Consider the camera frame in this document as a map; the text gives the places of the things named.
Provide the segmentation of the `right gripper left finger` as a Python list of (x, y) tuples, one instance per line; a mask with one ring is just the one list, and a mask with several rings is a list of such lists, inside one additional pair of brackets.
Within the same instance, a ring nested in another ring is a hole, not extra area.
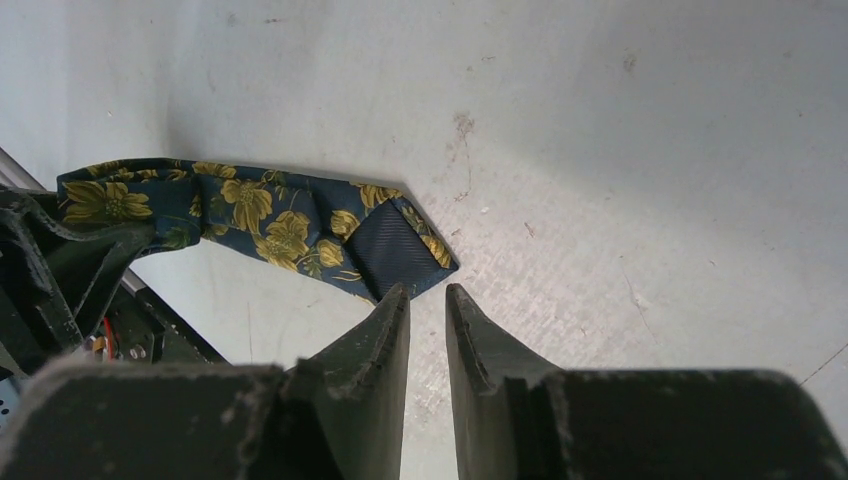
[(278, 365), (52, 362), (1, 436), (5, 479), (395, 479), (410, 344), (393, 287)]

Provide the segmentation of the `navy gold floral tie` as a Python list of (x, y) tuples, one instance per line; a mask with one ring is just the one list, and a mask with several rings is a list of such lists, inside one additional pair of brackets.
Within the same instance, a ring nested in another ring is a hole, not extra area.
[(390, 187), (140, 158), (62, 174), (57, 196), (69, 224), (153, 226), (149, 253), (208, 240), (370, 303), (396, 284), (419, 295), (458, 269), (436, 230)]

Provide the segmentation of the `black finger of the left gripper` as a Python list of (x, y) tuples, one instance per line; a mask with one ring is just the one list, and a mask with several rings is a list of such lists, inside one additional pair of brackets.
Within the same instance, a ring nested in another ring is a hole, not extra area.
[(49, 192), (1, 189), (1, 375), (30, 376), (98, 327), (152, 225), (71, 225)]

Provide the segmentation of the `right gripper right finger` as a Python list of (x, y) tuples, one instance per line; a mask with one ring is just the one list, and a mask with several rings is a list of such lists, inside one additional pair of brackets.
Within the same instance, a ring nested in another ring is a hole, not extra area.
[(843, 479), (811, 396), (774, 370), (566, 369), (446, 290), (463, 479)]

